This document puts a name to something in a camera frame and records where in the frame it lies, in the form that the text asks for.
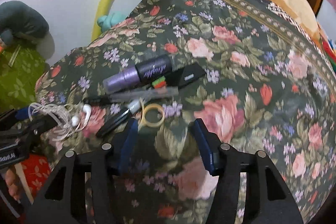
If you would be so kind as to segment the yellow rubber band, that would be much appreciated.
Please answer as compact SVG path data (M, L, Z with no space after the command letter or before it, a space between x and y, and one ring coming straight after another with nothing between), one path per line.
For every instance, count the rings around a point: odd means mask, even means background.
M157 103L145 104L144 99L140 99L141 117L138 122L138 129L144 127L159 128L165 121L165 110Z

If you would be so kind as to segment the black marker pen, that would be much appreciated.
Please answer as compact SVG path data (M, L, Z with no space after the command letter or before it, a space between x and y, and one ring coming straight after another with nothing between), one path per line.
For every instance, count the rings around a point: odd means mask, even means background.
M109 118L98 130L96 137L104 139L120 125L127 122L140 108L141 104L139 100L133 100L128 105L123 106L119 113Z

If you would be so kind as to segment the red patterned cloth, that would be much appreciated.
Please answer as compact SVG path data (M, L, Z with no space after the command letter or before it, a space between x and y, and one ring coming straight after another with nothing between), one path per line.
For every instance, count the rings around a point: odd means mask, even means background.
M47 158L30 154L28 159L15 165L15 171L29 202L33 203L51 173Z

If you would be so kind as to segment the green leaf pattern bag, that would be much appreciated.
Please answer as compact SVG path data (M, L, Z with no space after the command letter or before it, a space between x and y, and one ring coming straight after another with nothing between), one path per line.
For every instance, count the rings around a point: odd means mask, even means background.
M36 46L17 39L1 52L1 113L35 101L35 84L45 71Z

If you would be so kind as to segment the black rectangular cosmetic box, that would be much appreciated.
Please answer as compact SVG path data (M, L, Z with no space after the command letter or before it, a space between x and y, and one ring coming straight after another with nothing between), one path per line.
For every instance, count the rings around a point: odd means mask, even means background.
M177 87L178 89L181 89L194 83L205 75L205 70L198 63L193 63L170 73L166 73L152 82L151 86L155 89L163 87Z

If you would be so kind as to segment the purple cosmetic spray bottle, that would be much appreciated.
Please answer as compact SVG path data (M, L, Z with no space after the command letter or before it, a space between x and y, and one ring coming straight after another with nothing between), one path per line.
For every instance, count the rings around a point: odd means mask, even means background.
M168 55L160 55L128 67L103 80L103 87L107 94L122 90L144 86L154 80L172 72L172 63Z

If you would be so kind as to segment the floral dark green bedspread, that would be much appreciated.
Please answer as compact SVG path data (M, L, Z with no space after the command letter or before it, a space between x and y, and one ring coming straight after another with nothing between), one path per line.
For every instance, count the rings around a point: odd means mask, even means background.
M116 179L125 223L205 223L218 179L204 168L190 122L239 151L264 150L304 222L335 185L335 73L308 34L269 0L142 0L123 22L67 53L38 79L41 104L104 94L103 80L167 54L205 76L160 100L165 121L138 133Z

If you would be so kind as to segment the dark teal pillow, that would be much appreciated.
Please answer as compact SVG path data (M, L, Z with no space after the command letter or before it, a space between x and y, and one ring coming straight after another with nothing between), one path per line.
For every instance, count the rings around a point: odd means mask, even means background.
M1 12L1 47L8 47L15 38L34 41L44 38L49 24L36 10L21 1L3 2Z

